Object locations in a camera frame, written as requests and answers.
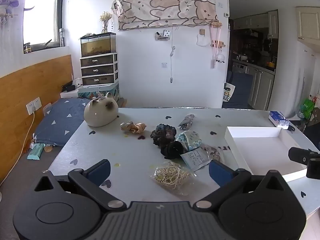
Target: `white tabletop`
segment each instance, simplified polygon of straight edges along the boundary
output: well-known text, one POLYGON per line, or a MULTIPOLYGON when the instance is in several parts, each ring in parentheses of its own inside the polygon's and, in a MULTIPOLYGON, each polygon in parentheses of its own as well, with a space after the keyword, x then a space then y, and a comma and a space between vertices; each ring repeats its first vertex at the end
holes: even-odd
MULTIPOLYGON (((268 119, 269 112, 260 110, 119 108, 119 118, 106 126, 92 128, 83 122, 60 151, 49 170, 54 175, 66 175, 74 168, 85 170, 102 159, 108 159, 111 163, 111 174, 108 178, 111 187, 102 188, 127 205, 131 201, 179 200, 188 200, 192 205, 219 188, 209 176, 208 165, 196 171, 195 183, 190 186, 187 196, 174 195, 150 178, 156 167, 165 162, 160 149, 150 138, 151 131, 161 123, 177 128, 187 114, 196 116, 190 130, 196 131, 203 143, 221 148, 228 146, 224 139, 227 126, 274 127, 268 119), (121 131, 120 124, 127 121, 145 123, 147 128, 142 135, 146 139, 138 140, 139 134, 121 131)), ((289 133, 292 133, 291 136, 301 147, 318 151, 298 129, 289 133)), ((223 150, 223 153, 227 166, 234 170, 239 168, 230 150, 223 150)), ((320 180, 303 177, 289 182, 289 186, 307 216, 320 207, 320 180), (306 194, 304 198, 301 197, 301 192, 306 194)))

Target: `window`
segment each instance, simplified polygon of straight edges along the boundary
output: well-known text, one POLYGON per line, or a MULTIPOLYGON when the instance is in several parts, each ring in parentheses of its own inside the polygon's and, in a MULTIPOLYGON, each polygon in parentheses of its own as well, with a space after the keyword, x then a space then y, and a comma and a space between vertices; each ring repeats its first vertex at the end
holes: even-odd
POLYGON ((29 43, 31 51, 59 47, 61 13, 62 0, 25 0, 23 43, 29 43))

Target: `bed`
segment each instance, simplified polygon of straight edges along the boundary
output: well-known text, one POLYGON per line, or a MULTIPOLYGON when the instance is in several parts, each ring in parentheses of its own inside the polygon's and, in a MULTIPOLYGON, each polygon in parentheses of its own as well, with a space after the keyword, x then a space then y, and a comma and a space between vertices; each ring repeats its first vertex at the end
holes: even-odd
POLYGON ((36 143, 64 146, 84 121, 84 108, 90 100, 61 98, 46 109, 33 138, 36 143))

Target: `empty white tray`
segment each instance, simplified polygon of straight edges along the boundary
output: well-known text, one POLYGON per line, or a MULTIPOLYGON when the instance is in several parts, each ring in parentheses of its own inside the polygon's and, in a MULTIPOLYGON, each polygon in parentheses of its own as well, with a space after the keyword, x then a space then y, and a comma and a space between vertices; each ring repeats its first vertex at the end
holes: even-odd
POLYGON ((225 139, 239 168, 253 175, 278 170, 285 181, 302 178, 306 165, 288 157, 291 147, 301 148, 287 130, 279 127, 227 127, 225 139))

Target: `cartoon curtain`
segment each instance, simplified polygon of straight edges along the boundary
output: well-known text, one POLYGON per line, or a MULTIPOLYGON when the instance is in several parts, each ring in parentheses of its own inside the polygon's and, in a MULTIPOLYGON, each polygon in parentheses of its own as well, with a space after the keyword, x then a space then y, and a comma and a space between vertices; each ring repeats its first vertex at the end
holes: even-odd
POLYGON ((218 22, 215 0, 115 0, 119 30, 218 22))

